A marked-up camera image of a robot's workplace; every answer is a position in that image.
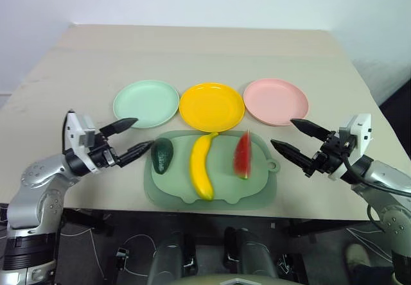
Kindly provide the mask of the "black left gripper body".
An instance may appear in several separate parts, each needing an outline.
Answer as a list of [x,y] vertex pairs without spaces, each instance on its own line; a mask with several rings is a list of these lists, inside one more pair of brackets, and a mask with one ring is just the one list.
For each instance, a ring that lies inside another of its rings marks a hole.
[[121,165],[115,149],[101,132],[94,136],[94,144],[89,148],[88,156],[98,169]]

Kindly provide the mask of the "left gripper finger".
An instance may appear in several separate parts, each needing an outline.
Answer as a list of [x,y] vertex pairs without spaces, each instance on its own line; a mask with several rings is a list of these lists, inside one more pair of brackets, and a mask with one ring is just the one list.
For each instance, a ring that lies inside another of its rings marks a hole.
[[110,137],[111,135],[114,135],[114,134],[120,134],[124,132],[125,130],[128,130],[129,128],[131,128],[137,121],[138,121],[138,118],[134,118],[134,117],[123,118],[107,126],[104,126],[103,128],[100,128],[100,133],[104,137]]
[[139,144],[129,148],[124,154],[118,157],[118,166],[124,167],[137,160],[151,148],[153,143],[154,141],[140,142]]

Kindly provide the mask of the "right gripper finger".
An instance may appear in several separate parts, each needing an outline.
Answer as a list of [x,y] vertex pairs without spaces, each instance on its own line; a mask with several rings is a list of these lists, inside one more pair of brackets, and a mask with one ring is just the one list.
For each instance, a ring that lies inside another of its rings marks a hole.
[[291,119],[291,123],[302,133],[325,142],[332,131],[329,131],[307,119]]
[[315,169],[312,167],[313,161],[311,158],[305,156],[296,147],[286,142],[275,139],[271,139],[270,142],[278,153],[290,162],[299,166],[307,177],[312,176]]

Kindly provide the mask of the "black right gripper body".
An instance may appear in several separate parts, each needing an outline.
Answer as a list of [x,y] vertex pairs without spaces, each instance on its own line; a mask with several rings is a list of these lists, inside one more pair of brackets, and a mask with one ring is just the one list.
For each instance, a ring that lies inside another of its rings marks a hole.
[[327,136],[320,150],[312,157],[308,176],[312,176],[315,171],[327,174],[334,173],[341,164],[340,138],[333,131]]

